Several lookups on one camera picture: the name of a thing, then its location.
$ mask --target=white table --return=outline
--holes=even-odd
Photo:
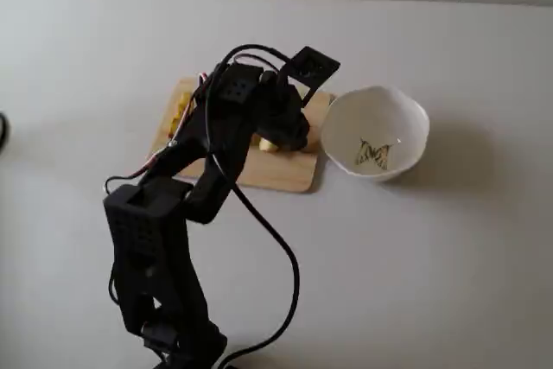
[[[297,316],[243,368],[553,366],[553,10],[348,0],[0,0],[0,366],[150,369],[107,295],[102,181],[142,160],[175,82],[232,47],[342,62],[332,92],[393,84],[429,112],[421,165],[374,186],[246,189],[296,250]],[[230,349],[271,333],[287,258],[229,197],[189,226]]]

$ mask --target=robotic arm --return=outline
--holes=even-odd
[[[292,59],[278,53],[285,59],[278,72],[229,63],[247,48],[277,52],[258,45],[233,49],[194,92],[196,108],[140,182],[122,185],[104,200],[124,325],[162,358],[158,369],[208,369],[226,347],[226,337],[209,320],[186,221],[211,222],[231,190],[237,192],[254,133],[290,150],[307,144],[302,107],[340,66],[307,47]],[[303,100],[289,77],[310,87]],[[205,170],[195,185],[173,179],[204,157]]]

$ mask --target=yellow food piece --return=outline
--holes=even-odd
[[[177,113],[173,116],[173,119],[171,120],[171,125],[169,127],[169,134],[168,136],[172,138],[175,135],[176,128],[179,126],[179,123],[181,121],[182,115],[184,114],[184,110],[187,108],[188,102],[192,98],[191,92],[183,92],[181,95],[181,98],[179,99],[179,104],[177,106]],[[190,110],[194,108],[194,103],[191,104]]]
[[[264,138],[262,138],[261,140],[259,140],[259,149],[261,151],[266,151],[267,153],[274,153],[278,151],[278,146],[271,143],[269,140],[265,140]]]

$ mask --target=wooden board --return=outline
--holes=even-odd
[[[158,128],[150,154],[163,147],[168,141],[171,120],[178,111],[179,99],[184,92],[192,92],[196,87],[196,82],[197,80],[194,78],[185,78],[175,87],[163,114],[162,123]],[[318,92],[304,109],[305,117],[311,126],[306,149],[294,152],[266,153],[253,144],[250,147],[244,170],[238,178],[238,183],[288,192],[309,190],[319,154],[319,131],[330,101],[330,94]],[[199,177],[203,170],[204,160],[200,159],[181,171],[179,175]]]

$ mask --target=butterfly print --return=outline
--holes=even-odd
[[[361,147],[355,157],[355,164],[361,164],[367,160],[373,160],[382,170],[388,170],[388,152],[391,144],[382,147],[372,147],[366,140],[361,140]]]

